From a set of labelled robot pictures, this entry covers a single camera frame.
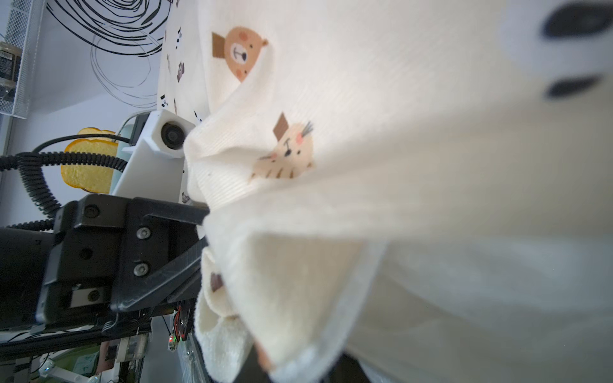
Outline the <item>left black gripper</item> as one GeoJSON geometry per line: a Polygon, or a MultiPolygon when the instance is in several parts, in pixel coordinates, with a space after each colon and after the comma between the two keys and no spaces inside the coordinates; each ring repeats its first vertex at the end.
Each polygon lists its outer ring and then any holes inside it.
{"type": "Polygon", "coordinates": [[[38,230],[15,225],[1,229],[1,328],[44,326],[68,329],[97,325],[103,330],[141,327],[139,310],[190,299],[201,280],[201,239],[162,268],[113,288],[121,274],[129,220],[201,225],[208,207],[153,199],[94,195],[66,204],[38,230]]]}

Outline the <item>cream animal-print pillow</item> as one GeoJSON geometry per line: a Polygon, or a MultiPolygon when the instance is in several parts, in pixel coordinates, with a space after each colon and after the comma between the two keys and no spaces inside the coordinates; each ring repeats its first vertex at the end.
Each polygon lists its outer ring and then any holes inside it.
{"type": "Polygon", "coordinates": [[[610,1],[172,1],[213,380],[612,380],[610,1]]]}

